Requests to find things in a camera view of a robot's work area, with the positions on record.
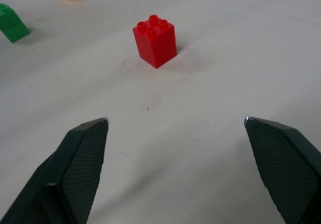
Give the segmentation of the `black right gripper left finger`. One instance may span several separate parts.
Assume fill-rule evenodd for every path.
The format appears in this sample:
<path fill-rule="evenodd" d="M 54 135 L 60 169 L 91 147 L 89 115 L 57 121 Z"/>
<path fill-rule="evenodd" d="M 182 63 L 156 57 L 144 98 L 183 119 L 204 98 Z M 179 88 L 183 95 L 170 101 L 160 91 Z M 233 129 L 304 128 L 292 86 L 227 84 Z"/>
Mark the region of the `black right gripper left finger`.
<path fill-rule="evenodd" d="M 0 224 L 86 224 L 100 182 L 108 119 L 71 129 L 32 174 Z"/>

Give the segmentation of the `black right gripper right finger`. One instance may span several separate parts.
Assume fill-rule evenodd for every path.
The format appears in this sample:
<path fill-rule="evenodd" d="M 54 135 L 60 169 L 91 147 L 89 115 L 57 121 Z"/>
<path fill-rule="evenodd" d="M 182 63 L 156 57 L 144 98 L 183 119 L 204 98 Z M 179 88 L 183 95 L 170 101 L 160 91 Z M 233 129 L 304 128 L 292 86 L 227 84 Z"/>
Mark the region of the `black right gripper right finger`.
<path fill-rule="evenodd" d="M 260 178 L 286 224 L 321 224 L 321 152 L 297 129 L 244 121 Z"/>

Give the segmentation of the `red toy building block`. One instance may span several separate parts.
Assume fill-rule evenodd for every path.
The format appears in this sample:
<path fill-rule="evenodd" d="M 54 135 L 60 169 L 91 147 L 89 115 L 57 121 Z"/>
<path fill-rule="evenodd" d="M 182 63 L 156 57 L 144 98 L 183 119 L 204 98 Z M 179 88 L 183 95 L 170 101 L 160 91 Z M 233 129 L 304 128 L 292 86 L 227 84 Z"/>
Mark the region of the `red toy building block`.
<path fill-rule="evenodd" d="M 133 34 L 141 59 L 158 69 L 177 56 L 175 27 L 157 15 L 138 22 Z"/>

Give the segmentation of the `green toy building block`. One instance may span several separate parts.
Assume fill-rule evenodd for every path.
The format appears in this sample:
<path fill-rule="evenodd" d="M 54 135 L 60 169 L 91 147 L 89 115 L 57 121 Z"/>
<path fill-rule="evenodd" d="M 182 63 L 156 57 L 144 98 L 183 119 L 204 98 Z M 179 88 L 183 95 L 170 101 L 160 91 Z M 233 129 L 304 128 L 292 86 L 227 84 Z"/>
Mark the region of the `green toy building block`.
<path fill-rule="evenodd" d="M 0 4 L 0 31 L 11 43 L 31 33 L 17 13 L 6 4 Z"/>

